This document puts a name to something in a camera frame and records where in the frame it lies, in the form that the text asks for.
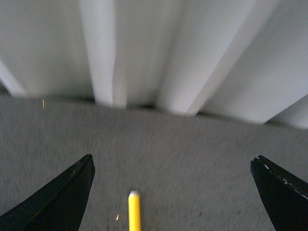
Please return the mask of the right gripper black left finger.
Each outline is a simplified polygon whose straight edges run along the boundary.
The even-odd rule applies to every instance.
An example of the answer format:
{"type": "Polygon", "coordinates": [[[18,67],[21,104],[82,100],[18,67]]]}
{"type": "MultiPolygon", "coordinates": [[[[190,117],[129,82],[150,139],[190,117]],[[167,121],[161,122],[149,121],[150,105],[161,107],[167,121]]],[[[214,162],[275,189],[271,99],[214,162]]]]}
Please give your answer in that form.
{"type": "Polygon", "coordinates": [[[2,231],[77,231],[95,175],[87,154],[0,217],[2,231]]]}

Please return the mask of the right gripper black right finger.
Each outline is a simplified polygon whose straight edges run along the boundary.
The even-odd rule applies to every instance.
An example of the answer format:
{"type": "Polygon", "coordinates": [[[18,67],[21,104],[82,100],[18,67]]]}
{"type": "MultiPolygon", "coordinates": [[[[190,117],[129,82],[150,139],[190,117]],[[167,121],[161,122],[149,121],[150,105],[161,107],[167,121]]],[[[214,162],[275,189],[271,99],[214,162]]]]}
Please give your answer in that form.
{"type": "Polygon", "coordinates": [[[308,184],[265,158],[250,164],[265,210],[277,231],[308,229],[308,184]]]}

